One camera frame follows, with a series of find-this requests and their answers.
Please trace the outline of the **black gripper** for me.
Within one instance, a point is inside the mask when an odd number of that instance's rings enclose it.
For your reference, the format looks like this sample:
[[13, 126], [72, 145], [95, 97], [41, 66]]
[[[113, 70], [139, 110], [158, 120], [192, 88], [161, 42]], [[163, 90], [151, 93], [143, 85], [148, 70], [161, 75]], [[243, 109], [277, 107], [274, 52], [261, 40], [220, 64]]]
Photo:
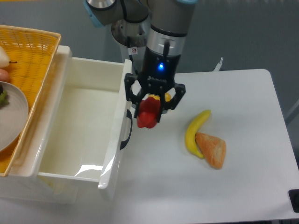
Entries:
[[[126, 73], [124, 77], [126, 100], [135, 106], [134, 118], [137, 118], [141, 101], [146, 94], [154, 94], [160, 97], [157, 123], [160, 122], [165, 111], [174, 110], [177, 107], [186, 92], [185, 85], [177, 84], [174, 80], [179, 60], [180, 55], [163, 56], [147, 47], [139, 75]], [[137, 95], [132, 90], [135, 81], [141, 87]], [[169, 102], [166, 102], [165, 93], [172, 88], [175, 90], [175, 95]]]

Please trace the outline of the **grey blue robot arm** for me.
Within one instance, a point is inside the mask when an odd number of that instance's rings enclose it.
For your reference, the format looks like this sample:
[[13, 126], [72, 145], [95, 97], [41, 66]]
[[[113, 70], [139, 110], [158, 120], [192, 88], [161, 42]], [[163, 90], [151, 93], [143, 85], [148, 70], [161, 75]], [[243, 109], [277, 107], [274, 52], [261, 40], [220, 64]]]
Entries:
[[140, 112], [147, 94], [160, 97], [156, 121], [168, 110], [174, 110], [185, 85], [174, 81], [185, 39], [196, 6], [195, 0], [85, 0], [84, 6], [96, 27], [120, 20], [139, 25], [151, 18], [146, 30], [146, 48], [141, 71], [124, 77], [126, 99], [135, 106], [134, 117]]

